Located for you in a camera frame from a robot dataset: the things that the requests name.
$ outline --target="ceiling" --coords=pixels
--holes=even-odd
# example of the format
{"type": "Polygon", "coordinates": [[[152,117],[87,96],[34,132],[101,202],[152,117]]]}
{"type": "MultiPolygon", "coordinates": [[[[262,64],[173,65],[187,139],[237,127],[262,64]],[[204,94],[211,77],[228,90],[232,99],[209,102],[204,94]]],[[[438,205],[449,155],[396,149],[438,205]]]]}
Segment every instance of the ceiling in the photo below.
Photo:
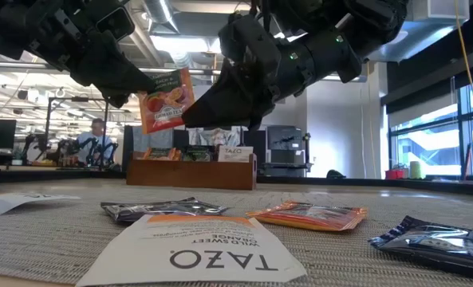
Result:
{"type": "MultiPolygon", "coordinates": [[[[188,56],[192,59],[191,68],[217,69],[223,59],[219,53],[219,43],[217,46],[216,42],[219,29],[227,23],[229,14],[235,10],[241,10],[244,14],[250,8],[246,2],[235,0],[169,0],[174,14],[174,27],[180,32],[178,35],[169,24],[161,25],[150,20],[145,1],[148,0],[131,0],[127,4],[128,12],[136,23],[136,31],[120,41],[126,57],[141,68],[173,68],[175,62],[171,55],[177,57],[177,49],[185,49],[190,51],[188,56]],[[168,45],[166,41],[162,41],[174,37],[188,38],[189,42],[168,45]]],[[[279,32],[278,27],[272,23],[271,33],[279,32]]],[[[3,56],[0,56],[0,61],[13,62],[3,56]]],[[[24,53],[20,61],[44,63],[42,59],[29,53],[24,53]]],[[[211,77],[195,77],[193,83],[211,85],[212,80],[211,77]]],[[[25,73],[22,70],[0,69],[0,118],[17,119],[20,136],[29,131],[40,132],[45,126],[48,105],[46,97],[56,96],[60,90],[65,93],[65,97],[82,96],[91,100],[82,103],[70,100],[54,102],[53,106],[57,108],[51,115],[50,129],[53,136],[76,137],[79,132],[89,130],[92,118],[104,116],[105,103],[101,101],[100,92],[93,86],[79,85],[65,73],[25,73]],[[33,101],[19,100],[16,97],[18,89],[31,89],[30,93],[40,96],[34,96],[33,101]]],[[[138,124],[140,112],[136,97],[131,97],[123,110],[111,108],[108,119],[110,136],[118,136],[122,132],[119,123],[138,124]]]]}

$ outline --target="red object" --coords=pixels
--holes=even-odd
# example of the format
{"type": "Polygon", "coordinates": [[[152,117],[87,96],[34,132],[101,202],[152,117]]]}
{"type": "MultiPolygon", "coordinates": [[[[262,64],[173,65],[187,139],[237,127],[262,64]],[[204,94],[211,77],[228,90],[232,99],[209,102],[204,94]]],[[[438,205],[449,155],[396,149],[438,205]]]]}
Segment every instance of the red object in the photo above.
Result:
{"type": "Polygon", "coordinates": [[[403,179],[404,170],[391,170],[385,172],[385,179],[403,179]]]}

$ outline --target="desk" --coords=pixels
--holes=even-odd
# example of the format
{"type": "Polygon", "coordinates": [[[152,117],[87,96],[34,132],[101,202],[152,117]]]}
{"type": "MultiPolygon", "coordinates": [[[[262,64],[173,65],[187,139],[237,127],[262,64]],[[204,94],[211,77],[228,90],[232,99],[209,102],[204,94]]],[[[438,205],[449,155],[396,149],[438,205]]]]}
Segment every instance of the desk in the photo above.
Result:
{"type": "Polygon", "coordinates": [[[129,187],[123,179],[0,184],[0,192],[15,191],[79,195],[82,200],[36,202],[0,216],[0,274],[19,278],[0,277],[0,286],[74,285],[104,247],[124,229],[104,214],[99,206],[101,201],[151,202],[189,196],[231,207],[226,212],[229,216],[243,216],[245,211],[261,210],[287,199],[369,208],[368,218],[354,231],[339,234],[265,225],[304,264],[309,274],[285,286],[473,286],[473,279],[393,257],[366,242],[399,224],[405,215],[473,227],[473,196],[470,195],[386,187],[285,184],[259,184],[256,191],[129,187]],[[39,285],[29,279],[49,283],[39,285]]]}

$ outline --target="tazo logo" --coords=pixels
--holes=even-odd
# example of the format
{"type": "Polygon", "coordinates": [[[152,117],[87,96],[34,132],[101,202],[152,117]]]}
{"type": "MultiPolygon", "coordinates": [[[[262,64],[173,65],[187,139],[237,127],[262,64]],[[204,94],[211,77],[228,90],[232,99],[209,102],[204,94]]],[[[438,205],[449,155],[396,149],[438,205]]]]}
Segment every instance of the tazo logo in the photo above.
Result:
{"type": "MultiPolygon", "coordinates": [[[[201,254],[199,252],[194,251],[194,250],[181,250],[181,251],[171,251],[172,256],[170,259],[171,264],[174,265],[174,267],[177,267],[179,269],[192,269],[194,267],[197,267],[199,263],[202,260],[201,254]],[[185,256],[182,257],[183,254],[190,254],[194,255],[194,258],[191,256],[185,256]]],[[[206,265],[206,269],[212,269],[212,268],[225,268],[225,265],[220,264],[224,261],[224,259],[228,258],[227,256],[222,256],[223,251],[211,251],[207,250],[204,251],[205,254],[213,254],[212,257],[209,257],[209,262],[206,265]]],[[[249,264],[250,260],[254,257],[253,254],[247,254],[247,255],[237,255],[233,254],[232,252],[227,251],[226,252],[230,258],[236,261],[243,269],[246,268],[246,266],[249,264]]],[[[259,255],[260,258],[260,265],[258,267],[255,267],[256,270],[260,271],[278,271],[276,268],[270,268],[268,266],[268,263],[266,262],[266,259],[263,255],[259,255]]]]}
{"type": "Polygon", "coordinates": [[[241,148],[226,148],[226,153],[242,153],[241,148]]]}

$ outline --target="yellow cable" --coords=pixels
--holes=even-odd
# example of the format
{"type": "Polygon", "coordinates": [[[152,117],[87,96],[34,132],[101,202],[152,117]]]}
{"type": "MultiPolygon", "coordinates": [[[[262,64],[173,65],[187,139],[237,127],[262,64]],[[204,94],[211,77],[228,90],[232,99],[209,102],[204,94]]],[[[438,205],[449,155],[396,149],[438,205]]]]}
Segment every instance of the yellow cable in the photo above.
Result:
{"type": "Polygon", "coordinates": [[[371,101],[371,82],[369,81],[369,74],[370,74],[369,62],[367,62],[367,87],[368,87],[368,95],[369,95],[369,131],[371,131],[371,151],[372,151],[372,168],[374,169],[374,179],[376,177],[376,160],[374,159],[374,142],[372,139],[372,101],[371,101]]]}
{"type": "Polygon", "coordinates": [[[454,5],[456,11],[456,25],[458,26],[459,41],[461,42],[461,50],[463,51],[463,59],[465,60],[465,65],[467,67],[468,81],[470,81],[470,87],[472,89],[473,96],[473,80],[470,72],[470,65],[468,64],[467,49],[465,48],[465,40],[463,39],[463,32],[461,31],[461,25],[459,24],[458,0],[454,0],[454,5]]]}

